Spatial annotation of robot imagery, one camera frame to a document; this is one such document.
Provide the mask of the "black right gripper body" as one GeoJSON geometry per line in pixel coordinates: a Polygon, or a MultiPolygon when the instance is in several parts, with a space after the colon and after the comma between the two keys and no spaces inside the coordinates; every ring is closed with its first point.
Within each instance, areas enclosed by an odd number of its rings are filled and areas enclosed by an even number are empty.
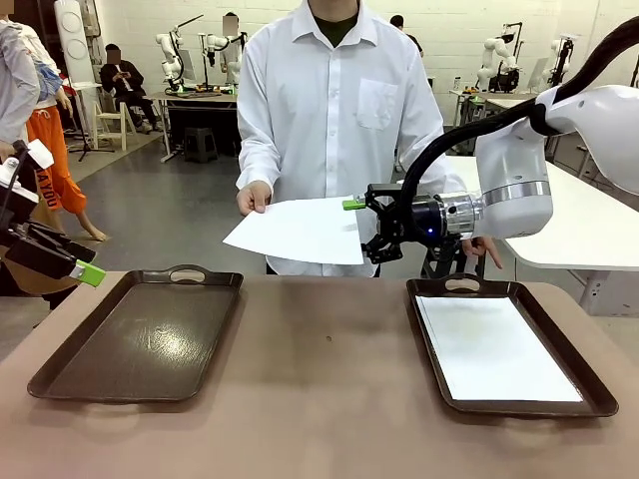
{"type": "Polygon", "coordinates": [[[417,196],[401,208],[402,239],[424,246],[439,246],[447,236],[445,212],[440,195],[417,196]]]}

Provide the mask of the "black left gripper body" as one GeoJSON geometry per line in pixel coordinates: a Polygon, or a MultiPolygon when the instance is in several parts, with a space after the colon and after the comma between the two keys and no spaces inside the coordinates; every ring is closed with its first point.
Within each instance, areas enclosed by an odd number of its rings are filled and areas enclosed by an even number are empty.
{"type": "Polygon", "coordinates": [[[37,260],[38,248],[30,237],[38,223],[10,224],[1,228],[1,257],[11,260],[37,260]]]}

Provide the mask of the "person's left hand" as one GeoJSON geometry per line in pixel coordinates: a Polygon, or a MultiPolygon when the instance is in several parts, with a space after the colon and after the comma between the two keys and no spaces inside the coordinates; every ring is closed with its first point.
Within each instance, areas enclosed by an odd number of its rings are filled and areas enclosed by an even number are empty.
{"type": "Polygon", "coordinates": [[[486,256],[487,254],[491,257],[494,265],[498,269],[503,269],[503,262],[499,255],[499,251],[491,238],[488,237],[477,237],[473,239],[464,239],[461,242],[462,250],[468,256],[486,256]]]}

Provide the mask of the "person's right hand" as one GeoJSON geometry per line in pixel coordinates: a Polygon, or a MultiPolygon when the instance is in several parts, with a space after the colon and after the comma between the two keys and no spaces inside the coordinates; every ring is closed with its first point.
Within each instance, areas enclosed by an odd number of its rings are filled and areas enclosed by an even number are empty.
{"type": "Polygon", "coordinates": [[[239,212],[243,217],[250,213],[263,214],[273,197],[273,185],[263,180],[238,184],[236,196],[239,212]]]}

